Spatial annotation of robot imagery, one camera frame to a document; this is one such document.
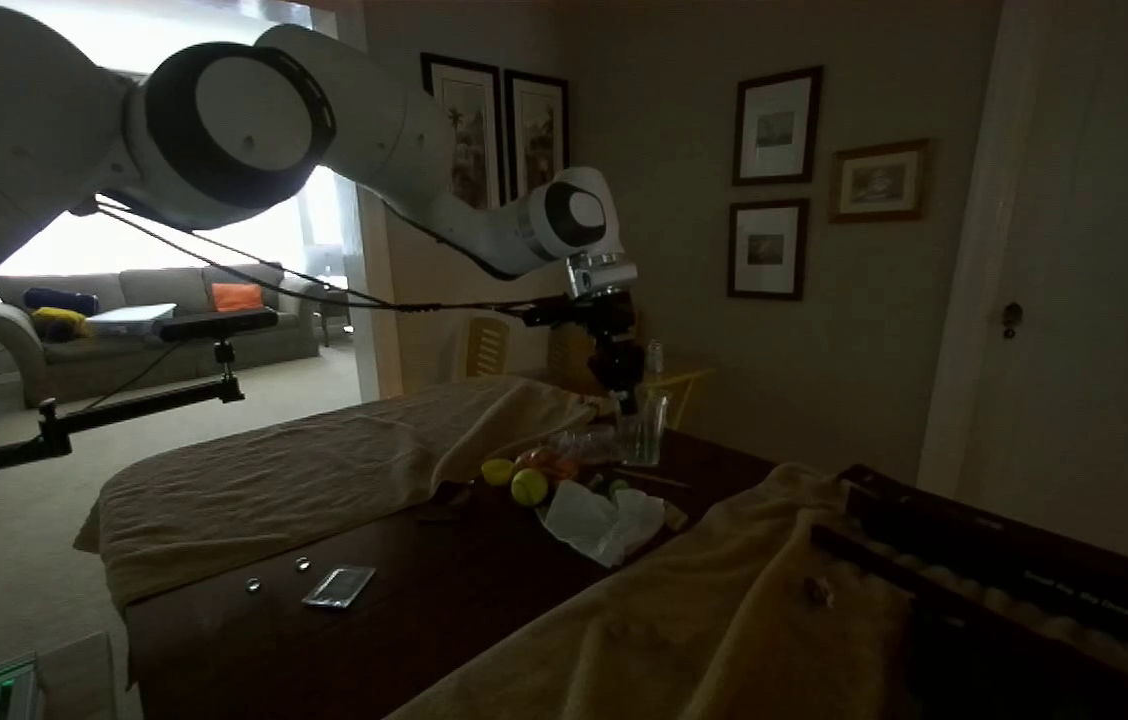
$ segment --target wall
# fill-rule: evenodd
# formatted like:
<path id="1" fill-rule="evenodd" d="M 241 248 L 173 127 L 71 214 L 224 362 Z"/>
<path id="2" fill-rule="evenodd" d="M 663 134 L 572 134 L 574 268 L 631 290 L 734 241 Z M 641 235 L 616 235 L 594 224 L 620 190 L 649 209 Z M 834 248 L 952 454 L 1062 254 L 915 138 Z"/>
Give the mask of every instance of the wall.
<path id="1" fill-rule="evenodd" d="M 553 8 L 554 0 L 365 0 L 367 58 L 401 85 L 420 85 L 420 54 L 566 75 Z M 392 302 L 516 302 L 562 293 L 559 268 L 498 283 L 394 216 L 387 216 L 385 233 Z M 455 376 L 464 312 L 401 315 L 394 336 L 404 392 Z M 542 333 L 519 333 L 516 349 L 542 349 Z"/>
<path id="2" fill-rule="evenodd" d="M 574 149 L 610 182 L 651 333 L 703 362 L 689 428 L 824 467 L 913 478 L 996 0 L 566 5 Z M 824 63 L 811 186 L 732 186 L 734 85 Z M 827 224 L 833 158 L 926 138 L 926 216 Z M 727 302 L 727 204 L 811 202 L 802 302 Z"/>

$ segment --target framed picture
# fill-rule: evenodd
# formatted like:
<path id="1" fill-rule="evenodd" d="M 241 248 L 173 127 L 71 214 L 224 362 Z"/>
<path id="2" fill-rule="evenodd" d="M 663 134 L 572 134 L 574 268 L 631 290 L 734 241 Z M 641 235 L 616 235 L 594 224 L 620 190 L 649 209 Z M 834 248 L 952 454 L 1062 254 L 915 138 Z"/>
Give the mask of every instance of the framed picture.
<path id="1" fill-rule="evenodd" d="M 452 125 L 452 193 L 473 209 L 496 209 L 502 202 L 496 69 L 424 54 L 420 75 Z"/>
<path id="2" fill-rule="evenodd" d="M 566 164 L 566 85 L 508 73 L 510 198 L 531 193 Z"/>
<path id="3" fill-rule="evenodd" d="M 732 204 L 727 296 L 798 302 L 808 202 Z"/>
<path id="4" fill-rule="evenodd" d="M 833 221 L 907 221 L 922 214 L 926 139 L 834 154 Z"/>
<path id="5" fill-rule="evenodd" d="M 734 88 L 734 186 L 811 182 L 820 69 Z"/>

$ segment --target table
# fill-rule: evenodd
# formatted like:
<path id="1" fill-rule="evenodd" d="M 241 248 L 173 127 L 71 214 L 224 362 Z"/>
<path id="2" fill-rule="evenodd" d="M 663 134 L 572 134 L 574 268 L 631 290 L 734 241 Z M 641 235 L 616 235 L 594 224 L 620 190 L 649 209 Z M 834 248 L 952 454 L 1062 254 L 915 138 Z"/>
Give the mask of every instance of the table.
<path id="1" fill-rule="evenodd" d="M 670 486 L 656 494 L 701 515 L 768 471 L 760 458 L 670 433 L 656 467 Z M 376 566 L 376 580 L 347 611 L 299 608 L 335 566 Z M 158 720 L 385 718 L 598 578 L 522 509 L 424 506 L 131 606 L 131 682 Z"/>

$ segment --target pillow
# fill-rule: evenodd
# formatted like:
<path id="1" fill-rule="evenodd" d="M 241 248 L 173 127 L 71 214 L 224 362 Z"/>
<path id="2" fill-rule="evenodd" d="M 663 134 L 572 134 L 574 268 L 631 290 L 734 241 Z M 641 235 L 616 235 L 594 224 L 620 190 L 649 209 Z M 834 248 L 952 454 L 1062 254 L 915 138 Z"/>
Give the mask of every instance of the pillow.
<path id="1" fill-rule="evenodd" d="M 67 345 L 67 342 L 86 336 L 85 312 L 71 312 L 71 308 L 50 308 L 50 306 L 32 308 L 32 324 L 46 345 Z"/>
<path id="2" fill-rule="evenodd" d="M 216 312 L 256 312 L 263 308 L 258 283 L 212 283 L 212 308 Z"/>
<path id="3" fill-rule="evenodd" d="M 86 296 L 86 293 L 64 293 L 64 290 L 27 290 L 21 296 L 22 308 L 67 308 L 67 312 L 81 312 L 81 315 L 95 315 L 101 312 L 101 302 Z"/>

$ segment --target door frame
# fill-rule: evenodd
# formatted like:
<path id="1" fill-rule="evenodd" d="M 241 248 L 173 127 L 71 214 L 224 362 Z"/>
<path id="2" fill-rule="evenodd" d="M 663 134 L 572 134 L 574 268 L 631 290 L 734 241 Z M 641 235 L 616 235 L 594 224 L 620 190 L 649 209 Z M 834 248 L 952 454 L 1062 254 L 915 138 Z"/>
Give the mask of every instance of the door frame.
<path id="1" fill-rule="evenodd" d="M 919 478 L 936 495 L 965 494 L 965 459 L 975 442 L 983 358 L 996 342 L 1002 266 L 1017 221 L 1017 190 L 1028 164 L 1028 134 L 1041 110 L 1042 54 L 1060 0 L 1002 0 L 990 48 L 986 97 L 975 138 L 972 186 L 961 229 L 948 322 L 938 333 Z"/>

